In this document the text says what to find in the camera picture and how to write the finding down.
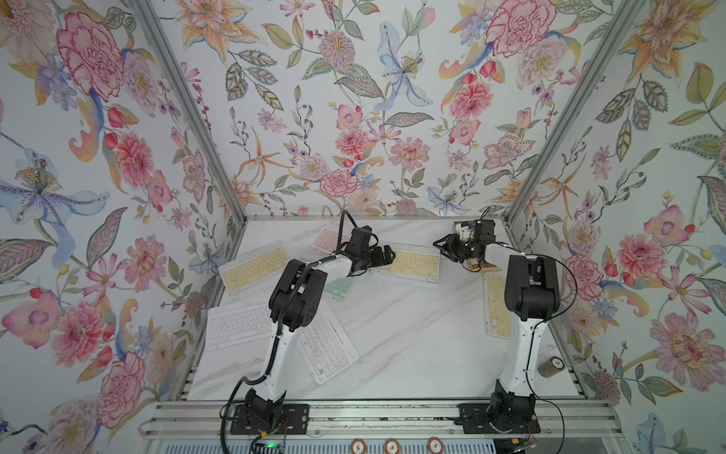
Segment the mint green keyboard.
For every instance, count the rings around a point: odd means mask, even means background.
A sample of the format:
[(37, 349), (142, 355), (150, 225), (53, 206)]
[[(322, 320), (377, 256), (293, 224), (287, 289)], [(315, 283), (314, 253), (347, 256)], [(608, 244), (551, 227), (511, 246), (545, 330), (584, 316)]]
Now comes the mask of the mint green keyboard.
[(326, 283), (323, 295), (328, 299), (343, 302), (351, 294), (354, 285), (354, 277), (336, 279)]

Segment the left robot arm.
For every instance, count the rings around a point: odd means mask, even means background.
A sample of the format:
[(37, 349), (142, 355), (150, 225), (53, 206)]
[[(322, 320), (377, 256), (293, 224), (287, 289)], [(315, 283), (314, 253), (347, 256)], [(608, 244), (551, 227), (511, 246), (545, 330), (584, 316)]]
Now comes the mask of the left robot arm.
[(287, 363), (297, 347), (302, 330), (317, 315), (325, 286), (337, 279), (355, 277), (370, 269), (391, 265), (396, 253), (382, 245), (369, 226), (355, 227), (350, 239), (336, 251), (312, 262), (293, 259), (285, 266), (270, 295), (268, 308), (273, 329), (266, 367), (248, 383), (262, 399), (277, 402), (287, 393)]

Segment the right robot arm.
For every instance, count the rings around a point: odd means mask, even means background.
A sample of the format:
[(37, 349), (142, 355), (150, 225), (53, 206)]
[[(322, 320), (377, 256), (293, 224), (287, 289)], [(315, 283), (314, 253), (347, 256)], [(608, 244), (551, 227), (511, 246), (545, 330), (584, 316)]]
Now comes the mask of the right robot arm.
[(495, 391), (521, 397), (534, 395), (537, 350), (549, 321), (561, 306), (557, 262), (542, 255), (527, 255), (499, 241), (491, 219), (460, 222), (453, 233), (434, 241), (433, 246), (455, 263), (476, 261), (471, 272), (489, 265), (505, 273), (503, 301), (510, 312), (512, 334)]

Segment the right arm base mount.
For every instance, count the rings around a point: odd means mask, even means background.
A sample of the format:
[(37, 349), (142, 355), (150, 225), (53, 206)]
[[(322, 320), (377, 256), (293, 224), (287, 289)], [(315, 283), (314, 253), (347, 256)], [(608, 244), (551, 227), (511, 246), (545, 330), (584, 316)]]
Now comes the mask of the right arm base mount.
[(516, 395), (497, 380), (486, 404), (459, 404), (459, 416), (454, 423), (463, 427), (465, 434), (538, 434), (541, 428), (535, 405), (533, 393)]

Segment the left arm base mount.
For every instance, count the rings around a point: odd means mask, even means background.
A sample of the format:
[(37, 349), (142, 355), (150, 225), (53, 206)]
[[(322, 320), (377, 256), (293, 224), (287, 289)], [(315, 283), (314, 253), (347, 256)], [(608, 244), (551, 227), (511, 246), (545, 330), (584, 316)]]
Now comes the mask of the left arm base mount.
[(287, 404), (285, 397), (264, 399), (250, 389), (243, 400), (234, 400), (227, 410), (226, 420), (232, 435), (306, 435), (310, 406)]

